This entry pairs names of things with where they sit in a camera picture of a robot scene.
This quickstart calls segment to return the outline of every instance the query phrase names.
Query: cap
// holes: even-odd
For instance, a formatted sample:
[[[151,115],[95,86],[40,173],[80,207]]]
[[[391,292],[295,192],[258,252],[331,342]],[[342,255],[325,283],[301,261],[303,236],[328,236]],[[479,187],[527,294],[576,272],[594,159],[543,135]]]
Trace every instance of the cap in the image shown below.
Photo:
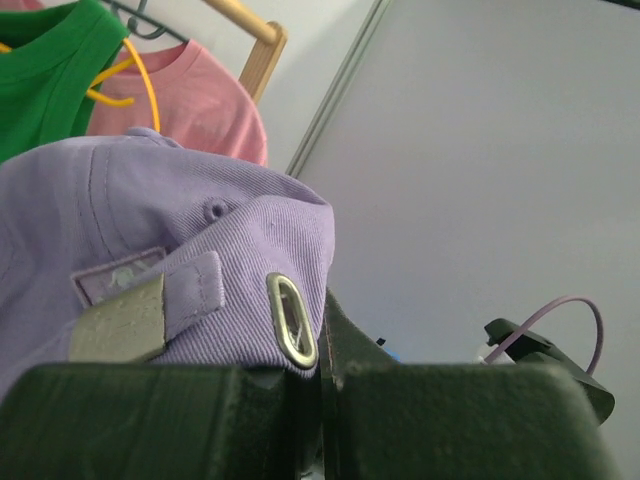
[[[14,157],[0,168],[0,396],[41,363],[109,361],[100,338],[126,344],[156,328],[153,344],[158,299],[166,345],[138,343],[114,361],[311,376],[283,348],[302,334],[283,338],[278,315],[308,316],[316,342],[333,250],[333,210],[310,188],[150,129]],[[287,292],[301,305],[279,301]],[[146,324],[113,321],[127,294]]]

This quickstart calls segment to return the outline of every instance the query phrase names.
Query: cap eyelet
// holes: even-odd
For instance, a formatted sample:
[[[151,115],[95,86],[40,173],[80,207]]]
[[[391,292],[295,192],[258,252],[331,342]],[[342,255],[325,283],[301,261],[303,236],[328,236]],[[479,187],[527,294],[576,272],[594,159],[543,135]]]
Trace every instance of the cap eyelet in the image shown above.
[[[281,273],[267,275],[267,291],[280,350],[297,367],[312,369],[318,362],[318,347],[300,291]]]
[[[229,212],[229,207],[219,199],[211,199],[204,206],[204,216],[208,222],[214,223]]]

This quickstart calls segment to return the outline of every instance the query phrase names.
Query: cable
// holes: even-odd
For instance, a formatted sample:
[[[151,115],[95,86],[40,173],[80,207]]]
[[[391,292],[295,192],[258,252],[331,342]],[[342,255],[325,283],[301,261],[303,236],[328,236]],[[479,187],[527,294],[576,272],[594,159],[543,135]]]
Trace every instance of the cable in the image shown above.
[[[604,342],[604,325],[602,324],[602,316],[600,315],[600,311],[595,303],[589,300],[586,297],[576,297],[576,296],[566,296],[556,298],[554,301],[547,303],[544,307],[538,310],[536,313],[531,315],[518,329],[509,335],[504,342],[502,342],[498,347],[491,352],[485,358],[485,363],[488,365],[492,363],[496,358],[498,358],[507,348],[509,348],[513,343],[520,338],[520,336],[529,330],[534,323],[544,317],[551,310],[559,307],[560,305],[564,305],[569,302],[583,302],[586,303],[591,311],[593,312],[593,316],[596,320],[596,348],[593,351],[593,356],[591,357],[591,362],[587,367],[587,374],[593,375],[598,362],[600,361],[600,355],[602,354],[602,344]]]

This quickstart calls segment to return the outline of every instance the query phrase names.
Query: dark green object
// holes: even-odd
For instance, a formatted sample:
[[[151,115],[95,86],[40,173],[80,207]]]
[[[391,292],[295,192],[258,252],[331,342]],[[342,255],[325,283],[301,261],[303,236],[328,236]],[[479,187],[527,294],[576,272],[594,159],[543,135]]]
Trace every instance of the dark green object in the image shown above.
[[[87,89],[128,34],[96,0],[0,12],[0,42],[14,49],[0,54],[0,163],[86,133]]]
[[[495,345],[502,343],[518,327],[519,325],[509,320],[498,318],[485,326],[484,329],[489,335],[490,344]],[[616,402],[611,392],[576,365],[549,339],[528,331],[507,348],[506,352],[517,364],[538,363],[566,369],[583,388],[596,413],[598,422],[603,423],[613,412]]]
[[[306,382],[224,367],[39,367],[0,407],[0,479],[295,479],[320,420],[328,480],[620,478],[565,368],[402,365],[331,294],[319,352]]]
[[[623,7],[633,8],[634,10],[640,10],[640,0],[604,0],[605,2],[615,3],[622,5]]]
[[[40,367],[0,409],[0,478],[292,479],[295,383],[237,368]]]

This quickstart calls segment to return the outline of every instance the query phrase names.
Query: green t-shirt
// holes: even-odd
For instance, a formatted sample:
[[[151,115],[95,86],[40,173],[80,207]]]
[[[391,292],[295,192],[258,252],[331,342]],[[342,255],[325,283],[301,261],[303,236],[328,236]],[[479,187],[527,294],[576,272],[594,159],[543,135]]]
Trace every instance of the green t-shirt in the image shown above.
[[[93,79],[128,35],[96,0],[0,12],[0,163],[38,145],[84,135]]]

